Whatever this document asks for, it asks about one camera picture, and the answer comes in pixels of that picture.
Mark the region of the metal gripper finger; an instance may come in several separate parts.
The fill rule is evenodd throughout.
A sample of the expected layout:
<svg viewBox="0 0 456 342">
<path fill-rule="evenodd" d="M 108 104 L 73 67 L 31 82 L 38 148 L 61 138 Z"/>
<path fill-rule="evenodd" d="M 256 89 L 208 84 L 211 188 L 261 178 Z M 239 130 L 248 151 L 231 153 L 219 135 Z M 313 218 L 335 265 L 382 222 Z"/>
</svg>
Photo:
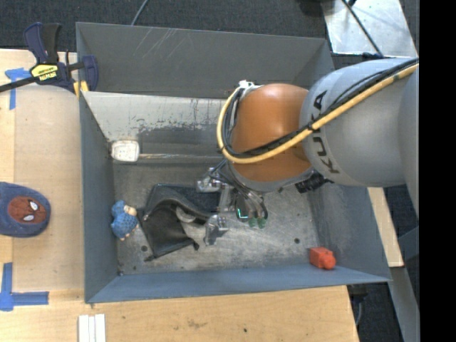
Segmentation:
<svg viewBox="0 0 456 342">
<path fill-rule="evenodd" d="M 198 192 L 218 192 L 222 188 L 222 181 L 218 178 L 218 171 L 210 167 L 206 173 L 196 181 Z"/>
<path fill-rule="evenodd" d="M 219 214 L 211 216 L 205 224 L 204 243 L 207 246 L 215 245 L 217 239 L 229 231 L 227 218 Z"/>
</svg>

